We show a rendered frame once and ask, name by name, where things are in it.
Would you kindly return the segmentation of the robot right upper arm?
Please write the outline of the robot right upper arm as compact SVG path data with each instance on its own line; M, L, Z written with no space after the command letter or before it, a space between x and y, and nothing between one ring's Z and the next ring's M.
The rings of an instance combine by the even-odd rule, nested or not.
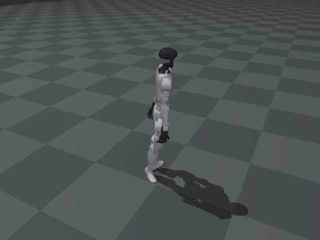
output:
M168 106L170 111L171 105L167 102L169 100L170 91L172 89L172 82L170 81L170 79L162 78L160 88L161 88L160 108L162 109L163 106Z

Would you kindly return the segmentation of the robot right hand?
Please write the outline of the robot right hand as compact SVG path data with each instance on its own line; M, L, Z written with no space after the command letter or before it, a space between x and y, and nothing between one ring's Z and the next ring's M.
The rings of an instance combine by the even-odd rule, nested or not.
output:
M169 130L168 130L169 131ZM159 140L156 141L157 143L166 143L167 142L167 139L169 140L170 137L168 136L168 131L163 131L163 126L161 127L161 134L159 136Z

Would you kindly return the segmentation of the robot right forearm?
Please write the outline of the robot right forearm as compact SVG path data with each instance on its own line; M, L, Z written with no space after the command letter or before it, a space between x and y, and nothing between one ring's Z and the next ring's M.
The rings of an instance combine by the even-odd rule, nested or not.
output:
M169 129L169 125L170 125L169 116L170 116L169 107L164 105L161 109L161 117L162 117L161 123L163 126L163 132L167 132Z

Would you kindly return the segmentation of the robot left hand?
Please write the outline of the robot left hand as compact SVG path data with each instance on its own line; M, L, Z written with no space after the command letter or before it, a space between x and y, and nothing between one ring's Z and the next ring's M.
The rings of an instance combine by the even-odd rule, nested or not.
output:
M154 109L154 106L155 106L155 102L153 101L152 107L149 109L149 112L147 114L147 117L152 119L152 120L153 120L153 109Z

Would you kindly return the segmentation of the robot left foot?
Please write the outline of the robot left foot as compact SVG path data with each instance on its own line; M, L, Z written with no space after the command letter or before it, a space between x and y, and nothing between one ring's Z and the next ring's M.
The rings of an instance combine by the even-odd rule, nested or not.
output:
M156 168L161 167L163 164L164 164L164 162L163 162L162 160L157 161L157 164L156 164L156 165L154 165L154 167L153 167L152 171L153 171L153 170L155 170Z

